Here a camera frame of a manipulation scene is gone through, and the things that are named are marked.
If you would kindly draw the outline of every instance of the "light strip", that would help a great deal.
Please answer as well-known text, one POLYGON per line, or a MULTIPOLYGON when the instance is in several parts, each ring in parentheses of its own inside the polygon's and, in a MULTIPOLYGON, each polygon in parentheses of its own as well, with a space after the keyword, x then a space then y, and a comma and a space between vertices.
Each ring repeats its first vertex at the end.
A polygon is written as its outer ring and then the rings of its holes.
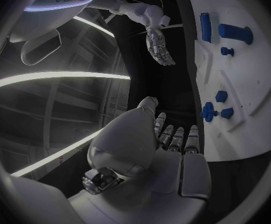
POLYGON ((65 153, 68 153, 69 151, 71 151, 71 150, 77 148, 78 146, 84 144, 85 142, 91 140, 92 138, 95 138, 102 130, 103 130, 103 128, 98 130, 97 132, 91 134, 90 136, 85 137, 82 140, 80 140, 80 141, 78 141, 78 142, 76 142, 74 144, 71 144, 69 147, 64 148, 61 151, 56 152, 56 153, 54 153, 54 154, 40 160, 39 162, 36 162, 36 163, 34 163, 34 164, 24 168, 24 169, 21 169, 21 170, 15 172, 15 173, 12 173, 11 176, 20 177, 20 176, 22 176, 24 174, 27 174, 27 173, 29 173, 29 172, 37 169, 37 168, 40 168, 41 166, 51 162, 52 160, 64 155, 65 153))
POLYGON ((31 81, 44 78, 58 78, 58 77, 101 77, 101 78, 116 78, 130 80, 128 76, 95 73, 95 72, 81 72, 81 71, 51 71, 29 73, 18 76, 11 76, 0 80, 0 87, 14 84, 22 81, 31 81))
POLYGON ((81 2, 78 4, 72 4, 72 5, 64 5, 64 6, 53 6, 53 7, 26 7, 24 11, 51 11, 51 10, 58 10, 58 9, 64 9, 64 8, 70 8, 70 7, 75 7, 75 6, 82 6, 85 4, 90 3, 93 0, 87 0, 85 2, 81 2))
POLYGON ((110 36, 112 36, 112 37, 115 37, 114 34, 112 34, 111 32, 105 30, 104 28, 102 28, 102 27, 96 25, 95 23, 92 23, 92 22, 90 22, 90 21, 88 21, 88 20, 86 20, 86 19, 83 19, 83 18, 78 17, 78 16, 75 16, 73 19, 82 21, 82 22, 84 22, 84 23, 86 23, 86 24, 88 24, 88 25, 90 25, 90 26, 93 26, 93 27, 99 29, 100 31, 105 32, 106 34, 108 34, 108 35, 110 35, 110 36))

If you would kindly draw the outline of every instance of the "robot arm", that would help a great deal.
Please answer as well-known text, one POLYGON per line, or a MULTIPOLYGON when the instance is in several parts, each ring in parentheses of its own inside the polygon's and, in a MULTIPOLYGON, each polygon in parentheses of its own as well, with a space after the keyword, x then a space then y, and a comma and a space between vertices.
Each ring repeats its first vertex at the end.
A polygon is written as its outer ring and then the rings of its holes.
POLYGON ((169 25, 170 18, 163 15, 160 7, 145 3, 128 3, 125 0, 93 0, 87 7, 109 10, 117 15, 127 15, 147 30, 146 44, 151 56, 160 65, 175 65, 166 49, 165 38, 160 28, 169 25))

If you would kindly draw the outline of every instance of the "blue light strip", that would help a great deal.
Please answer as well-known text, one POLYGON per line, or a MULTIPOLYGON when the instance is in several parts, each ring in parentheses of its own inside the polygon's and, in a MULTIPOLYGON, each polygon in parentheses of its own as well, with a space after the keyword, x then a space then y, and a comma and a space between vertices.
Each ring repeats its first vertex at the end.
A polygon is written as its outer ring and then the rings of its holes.
POLYGON ((93 0, 87 0, 87 1, 79 3, 79 4, 65 5, 65 6, 41 7, 41 8, 26 7, 24 9, 24 11, 51 11, 51 10, 58 10, 58 9, 64 9, 64 8, 69 8, 69 7, 82 6, 82 5, 90 3, 91 1, 93 1, 93 0))

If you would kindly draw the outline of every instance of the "fluorescent light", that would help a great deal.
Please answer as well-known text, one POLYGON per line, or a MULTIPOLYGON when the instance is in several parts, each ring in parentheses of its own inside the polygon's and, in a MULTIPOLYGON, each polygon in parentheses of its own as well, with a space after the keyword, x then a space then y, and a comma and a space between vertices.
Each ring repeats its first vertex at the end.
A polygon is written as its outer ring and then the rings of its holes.
POLYGON ((82 22, 84 22, 84 23, 86 23, 86 24, 88 24, 88 25, 90 25, 90 26, 93 26, 93 27, 99 29, 100 31, 105 32, 106 34, 108 34, 108 35, 110 35, 110 36, 112 36, 112 37, 115 37, 114 34, 112 34, 111 32, 105 30, 104 28, 102 28, 102 27, 96 25, 95 23, 92 23, 92 22, 90 22, 90 21, 88 21, 88 20, 86 20, 86 19, 83 19, 83 18, 78 17, 78 16, 75 16, 73 19, 82 21, 82 22))
POLYGON ((53 7, 26 7, 24 11, 51 11, 51 10, 58 10, 58 9, 64 9, 64 8, 70 8, 75 6, 82 6, 85 4, 90 3, 93 0, 86 0, 84 2, 78 3, 78 4, 72 4, 72 5, 63 5, 63 6, 53 6, 53 7))
POLYGON ((51 71, 51 72, 38 72, 29 73, 18 76, 11 76, 0 80, 0 87, 14 84, 22 81, 30 81, 44 78, 57 78, 57 77, 102 77, 102 78, 116 78, 130 80, 128 76, 95 73, 95 72, 81 72, 81 71, 51 71))
POLYGON ((34 163, 34 164, 24 168, 24 169, 21 169, 21 170, 15 172, 15 173, 12 173, 11 176, 20 177, 20 176, 22 176, 22 175, 24 175, 26 173, 29 173, 29 172, 37 169, 37 168, 40 168, 41 166, 51 162, 52 160, 64 155, 65 153, 68 153, 69 151, 71 151, 71 150, 77 148, 78 146, 84 144, 85 142, 91 140, 92 138, 95 138, 101 132, 101 130, 103 130, 103 128, 98 130, 97 132, 91 134, 90 136, 85 137, 82 140, 80 140, 80 141, 78 141, 78 142, 76 142, 74 144, 71 144, 69 147, 64 148, 61 151, 59 151, 57 153, 54 153, 54 154, 40 160, 39 162, 36 162, 36 163, 34 163))

